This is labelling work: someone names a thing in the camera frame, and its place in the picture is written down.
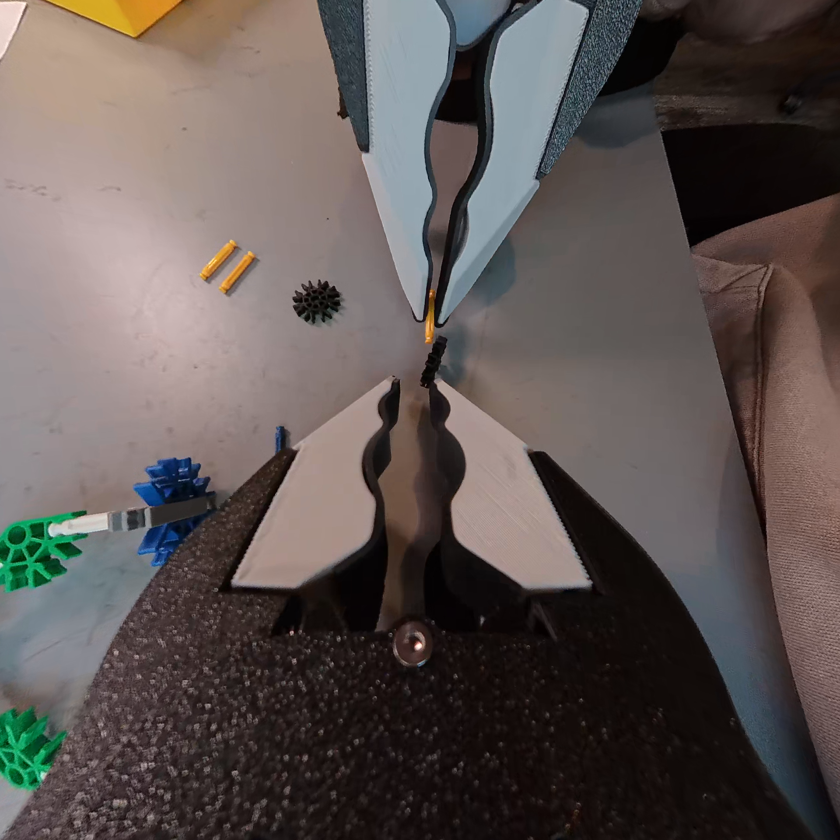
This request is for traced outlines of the small black gear connector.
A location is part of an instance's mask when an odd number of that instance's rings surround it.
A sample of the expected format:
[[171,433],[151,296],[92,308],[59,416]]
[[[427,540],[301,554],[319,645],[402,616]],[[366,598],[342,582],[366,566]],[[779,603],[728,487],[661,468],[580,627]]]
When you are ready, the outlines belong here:
[[304,322],[314,324],[332,320],[341,308],[342,296],[336,286],[325,280],[309,281],[292,295],[292,307]]
[[423,388],[428,389],[435,382],[444,358],[447,343],[448,341],[443,335],[438,335],[433,341],[421,374],[420,385]]

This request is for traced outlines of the grey desk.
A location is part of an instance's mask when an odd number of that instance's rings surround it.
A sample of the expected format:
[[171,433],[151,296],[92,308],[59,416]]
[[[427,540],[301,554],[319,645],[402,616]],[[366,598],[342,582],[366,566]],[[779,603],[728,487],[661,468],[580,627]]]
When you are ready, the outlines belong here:
[[[1,82],[2,528],[133,507],[167,456],[225,497],[278,425],[297,442],[396,375],[380,625],[420,609],[439,521],[424,330],[316,4],[189,2],[132,40],[29,2]],[[310,324],[292,295],[318,280],[342,304]],[[596,103],[442,332],[448,381],[666,572],[777,784],[834,838],[647,89]]]

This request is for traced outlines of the yellow plastic bin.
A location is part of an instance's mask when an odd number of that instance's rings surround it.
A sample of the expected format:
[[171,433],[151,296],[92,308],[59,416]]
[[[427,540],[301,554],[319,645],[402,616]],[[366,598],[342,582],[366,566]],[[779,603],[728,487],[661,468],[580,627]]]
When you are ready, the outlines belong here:
[[138,38],[181,1],[48,1],[73,14]]

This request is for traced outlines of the folded white instruction sheet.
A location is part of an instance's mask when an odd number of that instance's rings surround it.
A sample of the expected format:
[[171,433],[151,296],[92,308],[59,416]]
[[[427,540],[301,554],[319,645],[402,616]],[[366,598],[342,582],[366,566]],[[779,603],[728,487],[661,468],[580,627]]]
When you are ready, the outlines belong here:
[[3,1],[0,3],[0,58],[4,58],[8,47],[21,24],[27,3],[23,1]]

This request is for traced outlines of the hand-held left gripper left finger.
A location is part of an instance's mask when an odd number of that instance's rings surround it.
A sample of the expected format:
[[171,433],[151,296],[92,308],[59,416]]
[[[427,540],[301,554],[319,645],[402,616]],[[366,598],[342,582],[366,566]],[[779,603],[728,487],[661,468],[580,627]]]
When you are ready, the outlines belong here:
[[400,397],[387,377],[281,451],[280,482],[231,568],[231,592],[287,596],[277,631],[376,629],[388,562],[380,477]]

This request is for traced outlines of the multicolour toy construction model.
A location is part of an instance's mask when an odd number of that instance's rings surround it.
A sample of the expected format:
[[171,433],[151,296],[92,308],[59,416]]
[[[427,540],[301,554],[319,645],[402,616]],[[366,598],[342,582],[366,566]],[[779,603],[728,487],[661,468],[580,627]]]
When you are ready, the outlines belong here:
[[[182,543],[217,509],[210,478],[190,458],[162,458],[146,467],[147,480],[135,484],[143,505],[89,513],[70,511],[15,521],[1,537],[4,592],[31,590],[67,572],[66,562],[81,555],[77,543],[93,533],[141,532],[138,555],[165,565]],[[36,790],[52,768],[66,737],[48,737],[47,717],[33,707],[10,708],[1,716],[1,775],[11,786]]]

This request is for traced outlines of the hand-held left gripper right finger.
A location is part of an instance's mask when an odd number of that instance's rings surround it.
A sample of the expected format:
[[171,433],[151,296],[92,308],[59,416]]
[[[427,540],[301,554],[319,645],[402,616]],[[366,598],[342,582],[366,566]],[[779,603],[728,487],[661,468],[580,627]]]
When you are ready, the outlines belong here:
[[548,610],[594,594],[538,454],[453,386],[428,387],[443,479],[427,616],[444,631],[553,630]]

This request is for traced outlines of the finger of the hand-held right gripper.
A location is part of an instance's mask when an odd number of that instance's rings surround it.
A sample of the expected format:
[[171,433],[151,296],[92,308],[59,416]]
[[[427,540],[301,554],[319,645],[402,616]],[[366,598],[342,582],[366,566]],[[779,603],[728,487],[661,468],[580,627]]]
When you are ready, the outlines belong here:
[[413,316],[427,315],[434,264],[427,239],[437,201],[429,144],[455,62],[445,2],[365,1],[369,144],[364,168]]
[[437,284],[443,326],[539,188],[537,170],[589,22],[572,1],[528,2],[486,38],[474,67],[478,146],[449,218]]

